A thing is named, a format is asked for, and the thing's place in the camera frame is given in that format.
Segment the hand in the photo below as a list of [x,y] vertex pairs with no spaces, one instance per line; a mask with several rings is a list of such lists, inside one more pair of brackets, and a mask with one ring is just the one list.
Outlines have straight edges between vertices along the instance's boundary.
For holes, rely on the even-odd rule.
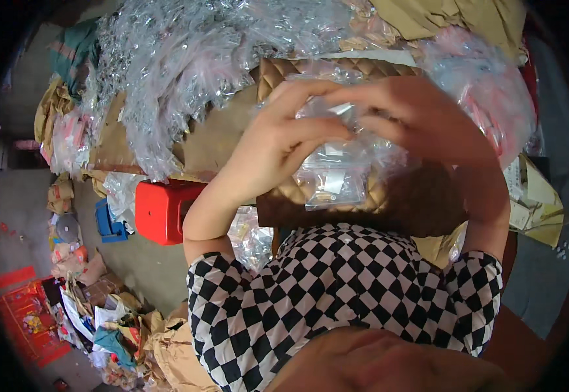
[[391,119],[367,114],[359,121],[417,157],[446,164],[499,166],[492,146],[476,124],[421,76],[390,76],[378,83],[334,91],[326,100],[333,104],[352,102],[390,114]]
[[280,185],[321,144],[352,137],[335,117],[295,119],[309,97],[341,88],[327,80],[298,80],[272,92],[217,176],[234,201],[243,203]]

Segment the fingers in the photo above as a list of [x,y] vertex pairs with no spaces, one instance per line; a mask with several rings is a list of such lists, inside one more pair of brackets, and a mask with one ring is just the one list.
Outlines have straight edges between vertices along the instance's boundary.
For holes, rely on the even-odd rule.
[[390,97],[383,83],[367,83],[335,90],[334,92],[326,94],[325,98],[327,103],[332,105],[352,102],[358,105],[382,109],[388,109],[390,105]]
[[343,125],[337,117],[317,117],[289,121],[289,145],[316,139],[353,139],[354,135]]
[[296,80],[289,82],[281,89],[278,86],[274,90],[276,96],[273,99],[269,99],[269,103],[264,110],[277,118],[292,119],[297,111],[304,106],[309,97],[326,95],[342,88],[343,86],[340,84],[329,80]]
[[358,121],[363,128],[401,147],[406,149],[413,147],[414,131],[407,129],[397,121],[387,120],[377,115],[364,115]]
[[307,156],[309,156],[313,151],[317,149],[317,147],[326,143],[327,141],[328,140],[326,139],[307,140],[295,147],[283,162],[286,174],[290,175],[295,173],[296,170],[302,166],[302,162],[304,162]]

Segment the green fabric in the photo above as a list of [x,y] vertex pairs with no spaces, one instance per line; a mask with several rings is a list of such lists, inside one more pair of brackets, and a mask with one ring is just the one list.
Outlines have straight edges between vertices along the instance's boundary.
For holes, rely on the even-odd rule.
[[86,59],[97,67],[99,48],[97,45],[97,20],[89,19],[69,27],[56,36],[49,44],[49,61],[54,72],[67,84],[69,95],[79,101],[78,67]]

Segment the checkered sleeve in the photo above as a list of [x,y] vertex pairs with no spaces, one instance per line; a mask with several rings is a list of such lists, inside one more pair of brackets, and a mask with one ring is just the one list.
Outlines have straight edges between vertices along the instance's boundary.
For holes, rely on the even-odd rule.
[[231,348],[215,355],[215,346],[227,344],[234,329],[244,328],[241,302],[244,289],[252,278],[236,260],[229,260],[219,252],[206,253],[188,269],[188,323],[194,337],[198,360],[220,386],[226,385],[229,374],[223,364],[236,366]]
[[478,356],[491,339],[493,319],[500,311],[502,265],[487,253],[466,252],[444,274],[458,317],[452,334]]

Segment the white paper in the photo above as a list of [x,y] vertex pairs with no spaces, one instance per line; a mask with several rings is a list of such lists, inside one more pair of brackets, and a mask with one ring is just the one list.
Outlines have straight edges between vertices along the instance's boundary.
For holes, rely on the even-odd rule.
[[519,170],[519,157],[511,162],[508,168],[504,169],[506,187],[509,189],[509,196],[513,200],[520,200],[523,195],[521,185],[521,172]]
[[524,230],[530,219],[530,210],[511,200],[511,218],[509,224],[518,230]]
[[77,305],[76,301],[71,299],[69,295],[64,292],[64,288],[60,288],[60,295],[62,296],[62,303],[64,303],[64,311],[67,313],[71,324],[80,331],[86,339],[92,340],[92,333],[88,329],[86,329],[85,325],[80,320],[80,315],[77,313]]
[[125,305],[123,305],[123,301],[120,301],[117,304],[117,309],[115,310],[108,310],[100,308],[99,306],[95,307],[95,330],[100,327],[104,326],[106,321],[115,322],[121,320],[123,316],[128,314],[128,310],[126,309]]
[[324,191],[330,193],[341,193],[343,187],[343,180],[345,179],[344,170],[330,170],[326,173],[326,184]]
[[340,53],[328,53],[315,56],[315,58],[370,58],[382,59],[393,64],[404,64],[409,67],[417,67],[413,56],[408,50],[349,50]]
[[330,145],[330,143],[326,143],[324,148],[326,149],[326,155],[343,156],[343,150],[340,147],[335,147],[334,145]]

